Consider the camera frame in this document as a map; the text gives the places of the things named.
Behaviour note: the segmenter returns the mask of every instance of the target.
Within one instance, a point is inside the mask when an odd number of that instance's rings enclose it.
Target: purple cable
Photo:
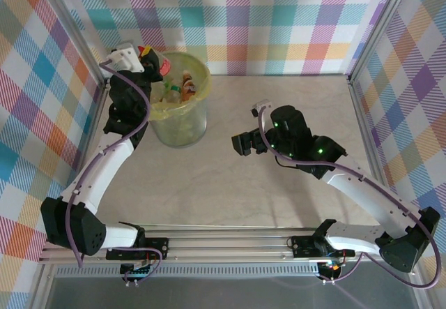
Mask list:
[[[356,267],[358,266],[362,255],[365,255],[366,257],[368,257],[371,261],[373,261],[374,263],[376,263],[380,268],[384,269],[385,271],[387,271],[391,276],[393,276],[394,278],[396,278],[397,280],[401,281],[403,284],[410,286],[410,287],[414,287],[414,288],[418,288],[418,289],[430,289],[432,287],[434,287],[438,281],[440,280],[441,277],[441,256],[440,256],[440,251],[438,249],[438,246],[435,242],[435,240],[433,239],[431,233],[429,232],[429,230],[426,228],[426,226],[424,226],[424,224],[418,219],[416,218],[409,209],[407,209],[404,205],[402,205],[397,199],[393,198],[393,196],[391,196],[391,194],[389,194],[388,192],[386,192],[384,189],[382,189],[379,185],[377,185],[376,183],[374,183],[372,180],[368,179],[367,177],[363,177],[363,175],[361,173],[356,172],[354,169],[348,168],[346,166],[340,165],[340,164],[336,164],[336,163],[329,163],[328,161],[301,161],[301,160],[294,160],[294,159],[290,159],[287,158],[285,156],[283,156],[282,154],[280,154],[279,152],[277,152],[276,150],[274,150],[270,143],[268,142],[268,140],[266,139],[266,135],[265,135],[265,131],[263,130],[263,113],[265,112],[266,107],[262,107],[260,112],[259,112],[259,132],[260,132],[260,136],[262,137],[263,143],[266,145],[266,147],[268,148],[269,151],[271,151],[271,153],[280,158],[283,159],[285,161],[289,161],[292,162],[293,164],[296,165],[317,165],[317,166],[330,166],[330,167],[335,167],[337,169],[340,169],[346,173],[349,173],[359,179],[364,180],[365,183],[367,183],[369,186],[375,188],[378,192],[380,192],[381,194],[383,194],[388,200],[390,200],[393,204],[395,204],[399,209],[401,209],[407,216],[410,217],[411,220],[413,220],[419,227],[420,229],[424,232],[424,234],[426,235],[427,239],[429,240],[429,242],[432,245],[432,249],[433,249],[433,253],[435,255],[436,258],[436,262],[437,262],[437,267],[436,267],[436,272],[435,272],[435,276],[433,277],[431,282],[428,282],[425,285],[416,285],[413,284],[411,282],[408,282],[406,280],[404,280],[403,278],[400,278],[397,274],[395,274],[393,271],[391,271],[390,269],[388,269],[387,267],[383,266],[382,264],[378,263],[373,257],[371,257],[369,254],[367,253],[361,253],[361,256],[359,258],[359,260],[356,262],[356,265],[353,267],[353,269],[347,273],[346,275],[340,277],[337,280],[343,280],[344,278],[346,278],[347,276],[349,276],[350,274],[352,274],[352,272],[356,269]]]
[[[79,194],[79,189],[82,187],[83,182],[85,181],[87,175],[91,172],[91,170],[95,167],[95,165],[98,163],[99,159],[101,159],[101,157],[105,156],[105,154],[113,149],[116,145],[124,142],[125,140],[128,140],[130,137],[132,137],[135,133],[137,133],[138,131],[140,131],[144,125],[146,124],[146,122],[148,121],[148,117],[151,114],[151,104],[149,103],[146,94],[144,94],[144,92],[129,78],[125,77],[124,75],[116,72],[115,70],[112,70],[111,68],[108,68],[107,65],[109,63],[111,63],[112,60],[107,60],[104,61],[103,63],[100,63],[99,66],[101,68],[103,68],[104,70],[106,70],[107,72],[110,72],[111,74],[117,76],[118,78],[120,78],[121,80],[127,82],[135,91],[138,92],[138,94],[143,98],[145,104],[146,104],[146,108],[147,108],[147,113],[146,116],[144,117],[144,119],[141,121],[141,123],[128,135],[122,137],[120,140],[118,140],[117,142],[114,142],[112,145],[106,147],[102,153],[98,153],[93,160],[87,165],[86,169],[82,172],[81,176],[79,177],[79,181],[76,183],[75,189],[73,190],[73,193],[70,197],[70,200],[68,201],[68,205],[67,205],[67,209],[65,212],[65,230],[67,232],[67,237],[68,237],[68,242],[70,243],[70,247],[73,251],[73,253],[75,254],[76,260],[77,260],[77,265],[79,266],[79,268],[82,267],[82,260],[83,257],[81,257],[79,250],[77,249],[75,240],[72,236],[72,232],[71,232],[71,226],[70,226],[70,213],[71,213],[71,207],[73,202],[75,201],[76,196]]]
[[[121,251],[151,251],[151,252],[155,252],[156,254],[158,254],[158,257],[160,257],[160,260],[159,260],[158,264],[156,265],[156,267],[149,274],[147,274],[141,280],[139,280],[137,283],[141,283],[141,282],[146,281],[149,276],[154,274],[159,269],[159,267],[161,266],[161,263],[162,263],[162,253],[159,250],[157,250],[156,248],[114,248],[114,250],[121,250]],[[124,274],[124,281],[126,281],[126,282],[128,282],[128,280],[127,280],[128,274],[129,274],[129,272],[125,272],[125,274]]]

